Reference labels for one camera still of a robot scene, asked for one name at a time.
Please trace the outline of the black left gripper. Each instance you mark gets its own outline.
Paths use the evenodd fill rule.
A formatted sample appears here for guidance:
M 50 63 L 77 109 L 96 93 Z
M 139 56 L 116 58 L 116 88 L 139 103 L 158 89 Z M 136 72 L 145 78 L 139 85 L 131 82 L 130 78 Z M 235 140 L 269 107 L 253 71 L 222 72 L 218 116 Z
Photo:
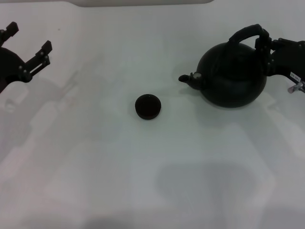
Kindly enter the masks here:
M 0 31 L 0 43 L 3 44 L 19 31 L 16 22 L 11 22 L 5 30 Z M 41 49 L 27 62 L 24 62 L 17 54 L 6 49 L 0 49 L 0 92 L 13 82 L 30 82 L 33 77 L 50 65 L 49 54 L 52 44 L 46 41 Z

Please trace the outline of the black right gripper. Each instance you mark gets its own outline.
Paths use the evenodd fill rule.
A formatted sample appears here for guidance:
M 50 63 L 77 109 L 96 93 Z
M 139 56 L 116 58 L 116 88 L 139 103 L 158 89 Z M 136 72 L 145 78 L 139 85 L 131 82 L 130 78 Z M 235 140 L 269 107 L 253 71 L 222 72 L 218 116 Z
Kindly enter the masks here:
M 283 38 L 272 40 L 265 29 L 261 29 L 255 40 L 256 50 L 274 50 L 271 58 L 264 62 L 266 76 L 282 75 L 292 79 L 290 73 L 305 78 L 305 41 L 291 41 Z

